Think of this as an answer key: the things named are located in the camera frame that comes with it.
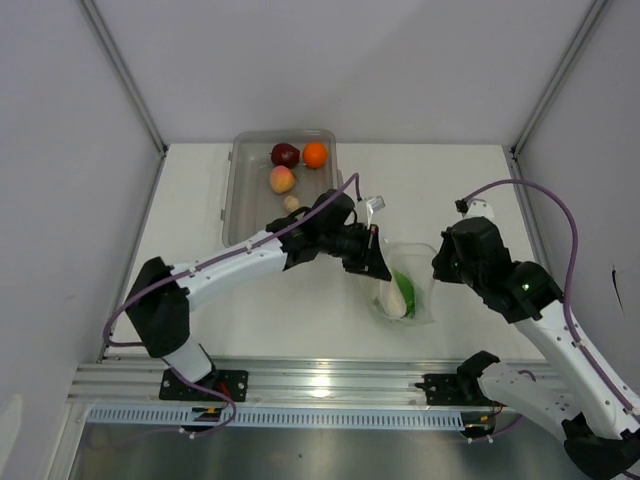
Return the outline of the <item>green lettuce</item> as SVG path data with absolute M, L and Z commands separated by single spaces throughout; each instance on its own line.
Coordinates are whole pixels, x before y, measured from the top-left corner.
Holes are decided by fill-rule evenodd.
M 413 318 L 417 307 L 415 284 L 409 276 L 399 270 L 393 270 L 392 275 L 395 285 L 397 286 L 397 291 L 404 302 L 404 311 L 400 312 L 400 310 L 397 309 L 397 316 L 399 318 Z

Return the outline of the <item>white radish green leaves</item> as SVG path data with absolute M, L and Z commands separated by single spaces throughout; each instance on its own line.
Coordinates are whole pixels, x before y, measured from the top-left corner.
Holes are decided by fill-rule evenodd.
M 407 314 L 407 303 L 395 280 L 379 283 L 377 299 L 386 317 L 397 320 L 404 318 Z

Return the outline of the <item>clear zip top bag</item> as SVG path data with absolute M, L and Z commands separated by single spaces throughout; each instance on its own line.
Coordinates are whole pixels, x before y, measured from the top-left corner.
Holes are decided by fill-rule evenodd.
M 433 323 L 431 300 L 435 280 L 432 260 L 436 250 L 427 243 L 385 240 L 382 253 L 392 279 L 386 282 L 360 278 L 369 313 L 378 321 L 401 326 Z

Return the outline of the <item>small beige mushroom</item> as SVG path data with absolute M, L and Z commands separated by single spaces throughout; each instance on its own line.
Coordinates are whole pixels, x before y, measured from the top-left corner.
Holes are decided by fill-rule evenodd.
M 292 213 L 300 208 L 300 202 L 297 197 L 288 195 L 283 200 L 283 207 L 286 212 Z

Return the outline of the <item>orange fruit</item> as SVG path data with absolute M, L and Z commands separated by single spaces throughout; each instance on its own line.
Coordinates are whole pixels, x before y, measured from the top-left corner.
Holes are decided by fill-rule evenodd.
M 327 148 L 323 143 L 308 143 L 302 152 L 304 164 L 311 169 L 322 168 L 329 157 Z

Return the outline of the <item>peach fruit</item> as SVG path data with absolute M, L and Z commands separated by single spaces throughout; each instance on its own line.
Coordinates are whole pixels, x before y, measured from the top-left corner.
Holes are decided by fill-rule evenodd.
M 296 177 L 291 169 L 276 166 L 271 170 L 269 184 L 274 193 L 283 194 L 294 188 Z

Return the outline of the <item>clear grey plastic bin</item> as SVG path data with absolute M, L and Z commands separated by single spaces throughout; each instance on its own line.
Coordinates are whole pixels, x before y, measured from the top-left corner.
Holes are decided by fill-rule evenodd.
M 292 168 L 292 189 L 277 193 L 270 177 L 275 165 L 271 152 L 278 144 L 288 144 L 299 151 L 310 143 L 327 149 L 325 164 L 310 168 L 300 160 Z M 223 208 L 222 242 L 225 246 L 244 241 L 268 223 L 287 213 L 285 198 L 293 196 L 299 206 L 312 206 L 319 195 L 342 184 L 336 155 L 336 138 L 325 129 L 249 131 L 239 134 L 229 155 L 230 167 Z

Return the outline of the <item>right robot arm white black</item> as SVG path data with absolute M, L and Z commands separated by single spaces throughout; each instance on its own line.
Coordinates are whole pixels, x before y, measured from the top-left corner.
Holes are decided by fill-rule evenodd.
M 510 257 L 497 226 L 466 217 L 441 234 L 436 280 L 470 287 L 543 355 L 567 388 L 562 396 L 480 351 L 458 369 L 468 403 L 485 397 L 513 408 L 556 437 L 591 479 L 612 479 L 639 460 L 639 395 L 613 370 L 573 315 L 568 290 L 531 261 Z

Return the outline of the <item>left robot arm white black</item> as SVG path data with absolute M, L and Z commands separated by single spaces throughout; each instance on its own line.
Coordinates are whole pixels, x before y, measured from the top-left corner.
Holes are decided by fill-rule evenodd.
M 191 313 L 243 282 L 290 270 L 320 254 L 340 259 L 349 274 L 391 281 L 373 221 L 384 205 L 380 196 L 353 200 L 330 189 L 312 206 L 273 220 L 208 259 L 168 265 L 152 258 L 141 268 L 124 311 L 149 356 L 162 360 L 192 398 L 207 399 L 217 376 L 213 361 L 191 337 Z

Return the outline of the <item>dark red apple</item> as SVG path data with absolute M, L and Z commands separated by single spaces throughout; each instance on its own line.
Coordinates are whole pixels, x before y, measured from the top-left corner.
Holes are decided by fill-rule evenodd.
M 300 162 L 300 150 L 288 143 L 278 143 L 271 151 L 270 159 L 274 166 L 295 168 Z

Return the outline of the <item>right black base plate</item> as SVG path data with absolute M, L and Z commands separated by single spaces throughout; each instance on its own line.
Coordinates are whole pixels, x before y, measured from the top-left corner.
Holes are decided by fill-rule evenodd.
M 504 403 L 491 400 L 484 395 L 477 376 L 458 373 L 424 374 L 413 386 L 424 393 L 429 406 L 504 406 Z

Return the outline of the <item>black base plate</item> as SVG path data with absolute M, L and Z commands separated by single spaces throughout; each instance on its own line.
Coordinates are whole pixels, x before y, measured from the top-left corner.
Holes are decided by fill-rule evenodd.
M 504 406 L 504 403 L 491 400 L 484 395 L 477 376 L 458 373 L 424 374 L 413 386 L 424 393 L 429 406 Z
M 217 370 L 197 382 L 203 388 L 214 390 L 234 402 L 244 402 L 249 373 L 246 370 Z M 184 384 L 170 369 L 163 372 L 159 399 L 165 401 L 219 401 L 219 398 Z

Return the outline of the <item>aluminium rail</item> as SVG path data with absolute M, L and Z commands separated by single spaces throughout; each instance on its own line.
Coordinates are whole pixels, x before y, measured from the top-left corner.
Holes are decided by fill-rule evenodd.
M 248 373 L 245 404 L 256 406 L 418 406 L 425 374 L 453 374 L 459 360 L 217 358 L 220 370 Z M 157 403 L 166 365 L 134 355 L 109 356 L 77 367 L 70 402 Z

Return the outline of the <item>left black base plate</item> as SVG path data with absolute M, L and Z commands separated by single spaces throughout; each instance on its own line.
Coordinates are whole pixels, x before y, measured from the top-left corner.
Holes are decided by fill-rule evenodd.
M 197 382 L 203 388 L 214 390 L 234 402 L 244 402 L 249 373 L 246 370 L 217 370 Z M 165 401 L 219 401 L 219 398 L 184 384 L 170 369 L 163 372 L 159 399 Z

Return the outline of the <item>right aluminium frame post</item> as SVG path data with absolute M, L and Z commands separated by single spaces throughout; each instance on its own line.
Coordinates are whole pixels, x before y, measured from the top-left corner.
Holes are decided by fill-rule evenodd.
M 545 116 L 578 64 L 580 57 L 586 51 L 591 38 L 613 5 L 614 1 L 611 0 L 595 0 L 589 3 L 586 13 L 571 35 L 568 44 L 563 49 L 548 81 L 535 102 L 534 108 L 527 116 L 509 149 L 511 157 L 515 161 L 522 155 L 525 147 L 542 124 Z

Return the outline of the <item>aluminium frame post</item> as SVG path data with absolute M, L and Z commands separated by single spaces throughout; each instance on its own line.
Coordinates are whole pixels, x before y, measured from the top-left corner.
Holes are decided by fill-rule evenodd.
M 151 115 L 121 49 L 117 45 L 115 37 L 104 19 L 98 3 L 94 0 L 78 0 L 76 4 L 147 137 L 156 152 L 163 156 L 167 152 L 168 146 L 162 138 L 160 130 Z
M 511 157 L 515 161 L 522 155 L 525 147 L 542 124 L 545 116 L 578 64 L 580 57 L 586 51 L 591 38 L 613 5 L 614 1 L 611 0 L 595 0 L 589 3 L 586 13 L 571 35 L 568 44 L 563 49 L 548 81 L 535 102 L 534 108 L 527 116 L 509 149 Z

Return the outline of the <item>left aluminium frame post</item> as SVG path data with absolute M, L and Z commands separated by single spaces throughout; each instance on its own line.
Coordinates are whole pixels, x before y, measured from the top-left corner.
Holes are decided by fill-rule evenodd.
M 78 0 L 76 4 L 147 137 L 156 152 L 163 156 L 167 152 L 168 146 L 162 138 L 160 130 L 151 115 L 121 49 L 117 45 L 115 37 L 104 19 L 98 3 L 94 0 Z

